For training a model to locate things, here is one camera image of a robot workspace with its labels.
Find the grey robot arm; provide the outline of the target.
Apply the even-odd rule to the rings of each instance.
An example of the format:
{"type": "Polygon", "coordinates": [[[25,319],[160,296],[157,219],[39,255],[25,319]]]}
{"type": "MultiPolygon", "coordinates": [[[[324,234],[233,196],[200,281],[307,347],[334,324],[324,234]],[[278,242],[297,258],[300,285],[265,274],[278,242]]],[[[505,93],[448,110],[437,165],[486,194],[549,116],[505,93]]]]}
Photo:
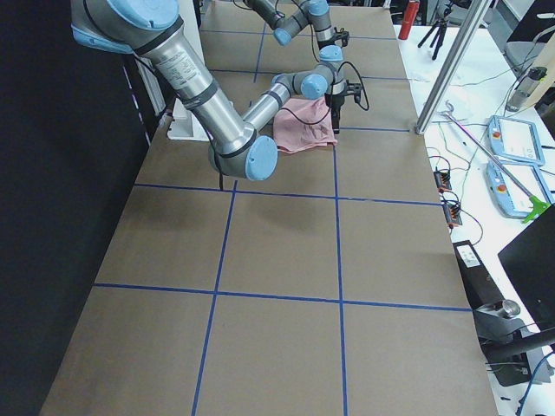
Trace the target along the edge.
{"type": "Polygon", "coordinates": [[[327,1],[302,1],[290,15],[278,11],[277,1],[253,0],[244,4],[255,11],[273,30],[277,42],[285,46],[292,39],[311,26],[316,35],[318,47],[324,48],[336,41],[336,32],[330,20],[330,7],[327,1]]]}
{"type": "Polygon", "coordinates": [[[303,1],[291,16],[280,15],[272,1],[247,2],[271,26],[281,45],[311,26],[320,61],[312,70],[276,76],[245,114],[235,110],[186,39],[177,2],[73,1],[70,6],[73,36],[79,44],[152,62],[206,130],[211,164],[222,176],[268,179],[278,162],[278,146],[260,129],[295,95],[317,100],[346,90],[343,52],[335,43],[337,35],[325,1],[303,1]]]}

